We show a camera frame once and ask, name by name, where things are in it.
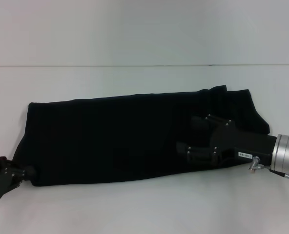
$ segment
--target white wall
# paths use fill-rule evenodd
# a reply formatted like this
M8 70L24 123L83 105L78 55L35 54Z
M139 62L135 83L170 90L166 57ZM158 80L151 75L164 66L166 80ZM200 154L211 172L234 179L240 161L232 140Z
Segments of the white wall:
M0 156L12 158L23 134L30 102L197 91L222 84L229 90L250 89L256 109L270 124L271 133L289 135L289 0L0 0ZM165 209L159 221L143 224L140 220L147 218L146 215L137 216L136 210L128 213L120 202L143 202L146 207L139 205L139 209L155 210L155 203L170 196L169 191L173 194L169 201L183 206L178 206L175 213L182 212L187 219L184 224L178 224L183 229L168 226L167 233L190 233L189 230L196 233L195 229L189 229L195 225L203 228L198 229L202 233L289 231L288 181L263 173L255 183L251 177L238 178L233 170L221 172L226 184L220 181L217 186L222 190L203 184L200 192L194 188L193 179L181 175L178 181L172 180L162 187L162 191L157 189L168 178L155 180L148 185L152 190L142 191L140 200L133 196L141 185L136 182L126 187L131 195L119 191L122 197L112 190L119 185L43 189L26 185L2 198L1 202L5 203L0 203L0 233L9 230L28 233L35 229L34 233L45 230L74 233L87 215L99 220L85 223L86 228L95 230L92 233L113 233L109 231L111 228L98 225L111 222L106 219L115 212L125 212L126 219L111 226L116 233L135 233L135 230L163 233L170 225L164 217L172 216L172 210ZM198 186L205 178L213 178L212 173L205 177L197 174ZM182 181L185 186L176 187ZM211 195L205 194L208 189ZM102 200L104 204L97 206L96 214L94 205L86 205L98 200L89 200L85 192L93 198L106 197L115 202L106 206L108 201ZM207 205L216 199L210 209L216 212L217 208L220 217L233 209L232 217L237 223L225 218L222 226L207 224L212 216L208 210L206 218L188 223L189 217L195 215L190 209L196 202L195 194ZM214 198L214 194L223 198ZM188 198L186 203L181 203L183 196ZM272 197L280 205L275 207L265 197ZM235 201L238 206L229 205ZM82 209L81 219L77 218L76 207ZM264 214L259 216L256 212L261 207ZM200 204L195 209L209 208ZM99 217L102 210L106 212ZM60 225L68 223L70 228L62 229L48 217L56 218ZM128 220L133 218L135 223L128 231ZM251 230L247 222L258 225Z

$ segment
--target white tabletop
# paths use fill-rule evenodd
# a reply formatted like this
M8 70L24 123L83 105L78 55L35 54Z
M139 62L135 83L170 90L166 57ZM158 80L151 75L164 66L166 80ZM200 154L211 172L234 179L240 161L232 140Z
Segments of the white tabletop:
M124 183L25 182L0 200L8 233L289 233L289 180L242 165Z

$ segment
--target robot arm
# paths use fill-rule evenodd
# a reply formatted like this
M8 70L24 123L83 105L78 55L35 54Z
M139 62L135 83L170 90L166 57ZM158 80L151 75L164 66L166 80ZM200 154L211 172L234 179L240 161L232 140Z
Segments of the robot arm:
M251 162L250 172L267 168L289 179L289 136L266 136L237 130L231 120L220 126L211 139L218 149L234 148L235 157Z

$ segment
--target silver cylinder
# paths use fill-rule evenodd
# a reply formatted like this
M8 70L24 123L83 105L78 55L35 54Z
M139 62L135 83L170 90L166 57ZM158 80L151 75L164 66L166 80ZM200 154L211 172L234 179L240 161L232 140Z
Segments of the silver cylinder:
M272 153L271 169L289 174L289 136L278 135Z

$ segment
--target black garment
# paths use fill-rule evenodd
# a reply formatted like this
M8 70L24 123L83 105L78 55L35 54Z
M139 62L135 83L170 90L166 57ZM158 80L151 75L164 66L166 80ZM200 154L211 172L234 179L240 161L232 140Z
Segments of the black garment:
M176 153L178 140L208 142L208 133L195 137L191 131L191 118L208 114L232 119L245 131L269 134L249 91L227 92L225 86L30 103L25 135L13 160L36 168L34 186L130 181L211 169L190 165Z

